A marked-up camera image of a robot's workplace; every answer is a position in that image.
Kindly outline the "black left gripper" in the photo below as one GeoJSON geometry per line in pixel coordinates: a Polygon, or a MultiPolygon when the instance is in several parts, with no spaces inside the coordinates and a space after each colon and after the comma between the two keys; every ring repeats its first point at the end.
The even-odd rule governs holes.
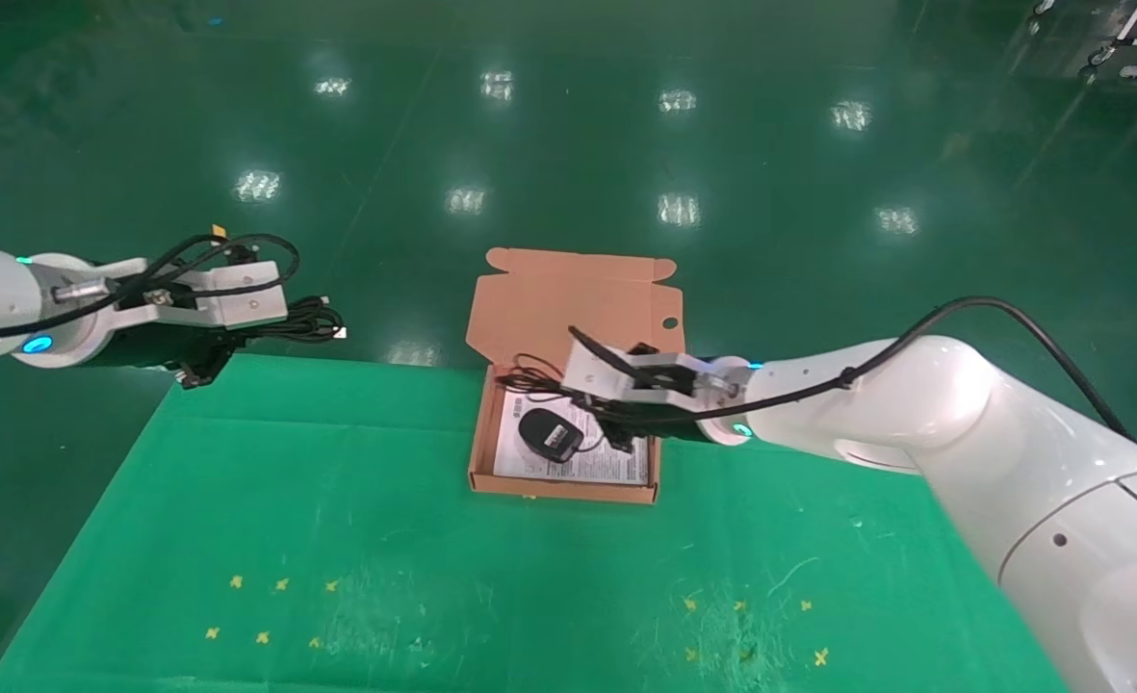
{"type": "Polygon", "coordinates": [[[96,354],[96,368],[165,368],[181,389],[216,381],[242,338],[219,327],[136,325],[118,330],[96,354]]]}

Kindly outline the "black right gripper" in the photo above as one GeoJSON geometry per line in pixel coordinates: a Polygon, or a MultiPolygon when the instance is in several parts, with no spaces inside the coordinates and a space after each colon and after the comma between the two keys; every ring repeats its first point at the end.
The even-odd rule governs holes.
{"type": "MultiPolygon", "coordinates": [[[[659,354],[659,349],[647,343],[630,347],[631,358],[659,354]]],[[[638,439],[658,438],[712,443],[700,422],[688,421],[683,409],[673,405],[599,401],[595,403],[595,421],[612,449],[633,453],[638,439]]]]}

